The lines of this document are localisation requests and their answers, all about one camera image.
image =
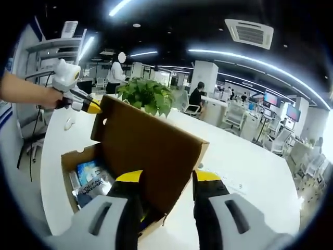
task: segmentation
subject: product package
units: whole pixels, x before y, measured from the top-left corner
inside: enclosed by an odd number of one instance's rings
[[[102,165],[103,164],[98,159],[78,164],[76,171],[81,186],[86,185],[93,178],[98,176],[103,171]]]
[[[107,195],[114,183],[114,179],[106,170],[101,170],[98,175],[93,177],[85,185],[82,185],[76,190],[73,190],[73,195],[79,206],[83,208],[93,198],[98,195]]]

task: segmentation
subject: ceiling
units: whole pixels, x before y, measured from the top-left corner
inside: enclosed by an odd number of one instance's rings
[[[284,95],[306,96],[313,100],[312,104],[325,107],[323,101],[306,86],[267,65],[240,57],[192,53],[188,49],[231,52],[292,74],[333,107],[328,99],[333,83],[333,38],[331,29],[325,28],[326,17],[330,13],[327,6],[317,3],[319,1],[131,0],[116,15],[109,16],[119,2],[121,0],[46,1],[37,18],[47,39],[59,38],[67,20],[79,21],[76,35],[88,28],[87,37],[94,36],[95,39],[84,57],[85,61],[93,58],[110,61],[112,56],[99,54],[105,49],[114,51],[115,56],[118,52],[131,55],[158,51],[158,54],[129,58],[129,63],[135,59],[149,65],[192,67],[191,62],[195,60],[207,60],[215,62],[219,72],[267,86]],[[225,24],[227,18],[273,27],[271,48],[267,50],[234,42]],[[218,79],[242,82],[221,74]]]

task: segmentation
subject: potted plant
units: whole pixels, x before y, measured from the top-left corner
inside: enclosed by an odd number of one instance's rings
[[[171,91],[161,83],[153,80],[133,79],[118,88],[119,97],[136,108],[144,108],[149,114],[157,112],[167,117],[170,113],[174,97]]]

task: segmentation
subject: brown cardboard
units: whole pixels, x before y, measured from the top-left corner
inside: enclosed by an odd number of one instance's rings
[[[110,96],[105,95],[100,106],[103,113],[96,116],[91,135],[100,143],[82,153],[62,155],[63,176],[73,210],[78,209],[67,173],[79,163],[102,156],[116,177],[143,169],[145,197],[154,208],[168,214],[209,143]]]

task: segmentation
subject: human arm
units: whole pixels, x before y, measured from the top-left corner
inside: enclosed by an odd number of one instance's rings
[[[36,85],[5,72],[0,82],[0,99],[11,103],[31,103],[46,108],[55,108],[62,93],[51,88]]]

